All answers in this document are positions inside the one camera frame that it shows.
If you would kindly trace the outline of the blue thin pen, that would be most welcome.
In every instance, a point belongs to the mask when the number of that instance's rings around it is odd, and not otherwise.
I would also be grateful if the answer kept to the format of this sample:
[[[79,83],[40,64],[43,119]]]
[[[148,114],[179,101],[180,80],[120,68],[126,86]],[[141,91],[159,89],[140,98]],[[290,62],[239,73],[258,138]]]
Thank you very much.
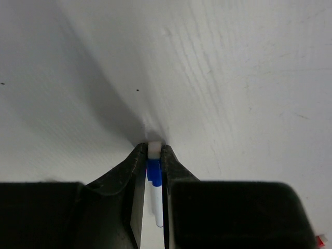
[[[146,165],[147,178],[151,184],[152,210],[157,227],[163,227],[161,148],[160,141],[148,143]]]

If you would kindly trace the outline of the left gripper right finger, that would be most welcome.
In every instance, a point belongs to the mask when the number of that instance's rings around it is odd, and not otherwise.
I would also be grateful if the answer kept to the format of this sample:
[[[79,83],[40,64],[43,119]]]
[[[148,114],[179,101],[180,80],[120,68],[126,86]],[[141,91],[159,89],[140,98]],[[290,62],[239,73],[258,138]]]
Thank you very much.
[[[202,181],[161,150],[165,248],[317,248],[296,192],[280,182]]]

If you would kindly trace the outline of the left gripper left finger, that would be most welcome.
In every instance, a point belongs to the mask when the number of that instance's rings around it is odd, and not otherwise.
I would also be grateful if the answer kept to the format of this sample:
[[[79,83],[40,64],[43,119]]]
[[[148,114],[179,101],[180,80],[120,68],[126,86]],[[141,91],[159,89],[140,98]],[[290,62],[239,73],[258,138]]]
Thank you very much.
[[[1,183],[1,248],[139,248],[146,144],[89,184]]]

